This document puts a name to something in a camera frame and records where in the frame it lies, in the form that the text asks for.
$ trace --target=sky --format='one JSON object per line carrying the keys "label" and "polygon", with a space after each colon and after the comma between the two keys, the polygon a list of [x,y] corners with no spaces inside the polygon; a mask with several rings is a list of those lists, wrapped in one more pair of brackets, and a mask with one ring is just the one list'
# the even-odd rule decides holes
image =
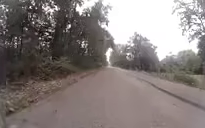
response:
{"label": "sky", "polygon": [[172,15],[173,0],[104,0],[113,7],[108,30],[116,44],[125,44],[138,32],[157,46],[159,59],[181,50],[197,51],[196,43],[182,36],[179,17]]}

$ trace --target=foliage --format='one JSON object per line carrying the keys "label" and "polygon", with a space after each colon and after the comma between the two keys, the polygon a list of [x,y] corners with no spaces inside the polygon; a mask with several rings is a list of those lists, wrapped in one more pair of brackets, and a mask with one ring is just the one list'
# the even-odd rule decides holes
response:
{"label": "foliage", "polygon": [[174,74],[174,80],[193,87],[196,87],[198,84],[198,81],[195,78],[186,74]]}
{"label": "foliage", "polygon": [[115,66],[138,70],[156,71],[159,60],[156,47],[149,39],[134,33],[127,45],[118,45],[111,55],[111,63]]}
{"label": "foliage", "polygon": [[70,73],[71,65],[106,65],[105,53],[114,46],[113,40],[105,40],[112,35],[103,27],[111,7],[99,0],[80,13],[77,7],[83,4],[82,0],[0,0],[0,67],[6,67],[0,69],[0,78],[52,77],[58,73],[55,70]]}
{"label": "foliage", "polygon": [[161,61],[161,72],[184,72],[201,74],[201,59],[192,50],[180,51],[177,55],[167,56]]}
{"label": "foliage", "polygon": [[199,41],[199,56],[205,73],[205,0],[175,0],[175,3],[174,13],[181,19],[183,34],[187,35],[190,41]]}

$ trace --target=tree trunk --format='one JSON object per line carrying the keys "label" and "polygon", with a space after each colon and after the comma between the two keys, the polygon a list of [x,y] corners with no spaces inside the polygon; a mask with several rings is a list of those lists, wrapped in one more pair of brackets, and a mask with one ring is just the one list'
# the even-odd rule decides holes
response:
{"label": "tree trunk", "polygon": [[63,51],[64,51],[63,50],[64,42],[62,42],[63,28],[64,28],[64,12],[59,11],[57,17],[57,23],[55,27],[54,39],[50,45],[52,59],[58,59],[63,55]]}

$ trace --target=forest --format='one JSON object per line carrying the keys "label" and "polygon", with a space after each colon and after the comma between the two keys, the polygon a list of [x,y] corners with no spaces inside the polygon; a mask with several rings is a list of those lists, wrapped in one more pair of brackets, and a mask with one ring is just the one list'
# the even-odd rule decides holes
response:
{"label": "forest", "polygon": [[0,0],[0,85],[107,65],[111,6],[99,0],[81,8],[85,2]]}

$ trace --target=road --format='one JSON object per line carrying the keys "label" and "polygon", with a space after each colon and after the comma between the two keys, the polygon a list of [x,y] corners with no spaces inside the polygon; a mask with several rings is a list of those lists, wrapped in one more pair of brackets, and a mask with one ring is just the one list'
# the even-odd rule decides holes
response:
{"label": "road", "polygon": [[106,68],[8,118],[12,128],[205,128],[205,111]]}

